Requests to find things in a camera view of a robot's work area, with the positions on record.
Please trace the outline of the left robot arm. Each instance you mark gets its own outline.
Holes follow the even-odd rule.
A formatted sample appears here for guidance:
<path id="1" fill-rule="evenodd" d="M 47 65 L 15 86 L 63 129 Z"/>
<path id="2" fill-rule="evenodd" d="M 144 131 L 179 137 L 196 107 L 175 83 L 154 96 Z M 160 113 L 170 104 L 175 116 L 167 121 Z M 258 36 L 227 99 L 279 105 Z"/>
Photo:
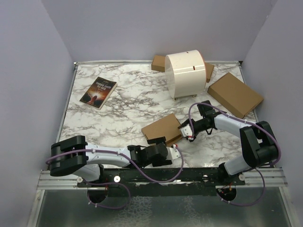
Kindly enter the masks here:
<path id="1" fill-rule="evenodd" d="M 78 135 L 53 144 L 51 158 L 47 163 L 53 177 L 76 175 L 98 187 L 105 179 L 102 173 L 105 165 L 120 168 L 132 168 L 135 165 L 139 168 L 148 165 L 158 167 L 171 165 L 179 157 L 176 147 L 168 147 L 163 138 L 147 147 L 129 145 L 110 148 L 87 143 L 85 136 Z"/>

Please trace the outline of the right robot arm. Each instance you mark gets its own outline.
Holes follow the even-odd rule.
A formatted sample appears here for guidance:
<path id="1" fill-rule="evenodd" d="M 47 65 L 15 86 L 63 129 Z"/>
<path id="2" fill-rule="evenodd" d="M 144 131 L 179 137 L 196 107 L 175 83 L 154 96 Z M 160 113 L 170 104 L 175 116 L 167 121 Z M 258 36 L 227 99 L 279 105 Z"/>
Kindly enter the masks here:
<path id="1" fill-rule="evenodd" d="M 242 154 L 217 168 L 216 178 L 221 184 L 228 185 L 242 172 L 274 165 L 280 160 L 281 148 L 268 122 L 250 122 L 234 117 L 211 105 L 208 100 L 195 105 L 202 118 L 195 121 L 189 116 L 178 127 L 182 137 L 193 142 L 203 131 L 210 135 L 213 130 L 222 130 L 241 141 Z"/>

